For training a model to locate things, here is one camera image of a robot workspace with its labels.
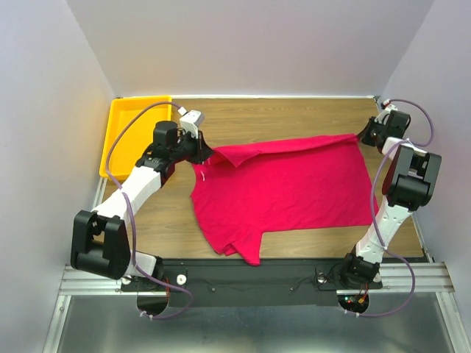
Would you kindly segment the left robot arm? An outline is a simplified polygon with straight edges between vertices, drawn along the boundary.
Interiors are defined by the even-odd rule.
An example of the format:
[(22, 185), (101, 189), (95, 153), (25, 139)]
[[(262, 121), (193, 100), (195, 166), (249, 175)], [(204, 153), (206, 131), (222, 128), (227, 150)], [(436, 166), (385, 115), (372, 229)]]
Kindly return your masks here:
[(127, 179), (109, 198), (91, 211), (81, 210), (74, 218), (71, 266), (110, 279), (138, 276), (149, 290), (163, 284), (157, 258), (137, 252), (135, 214), (147, 199), (160, 190), (182, 161), (201, 164), (213, 150), (206, 144), (200, 112), (186, 113), (178, 123), (156, 123), (152, 142), (137, 160)]

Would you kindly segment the red t shirt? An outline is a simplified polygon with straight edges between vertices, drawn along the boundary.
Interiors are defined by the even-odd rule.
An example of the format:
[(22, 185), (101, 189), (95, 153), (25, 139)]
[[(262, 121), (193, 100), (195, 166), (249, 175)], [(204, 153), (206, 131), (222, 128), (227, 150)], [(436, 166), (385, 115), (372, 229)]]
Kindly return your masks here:
[(378, 208), (354, 134), (220, 146), (194, 174), (205, 239), (250, 265), (266, 232), (368, 226)]

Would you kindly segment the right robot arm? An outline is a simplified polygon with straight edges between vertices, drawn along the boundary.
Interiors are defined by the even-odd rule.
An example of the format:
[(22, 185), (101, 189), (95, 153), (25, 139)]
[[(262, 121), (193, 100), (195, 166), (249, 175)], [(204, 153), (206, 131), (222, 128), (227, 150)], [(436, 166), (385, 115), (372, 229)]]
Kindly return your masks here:
[(382, 202), (365, 236), (344, 258), (339, 279), (348, 288), (380, 280), (380, 264), (403, 222), (432, 198), (442, 157), (403, 138), (411, 116), (395, 106), (385, 107), (358, 135), (391, 162), (382, 185)]

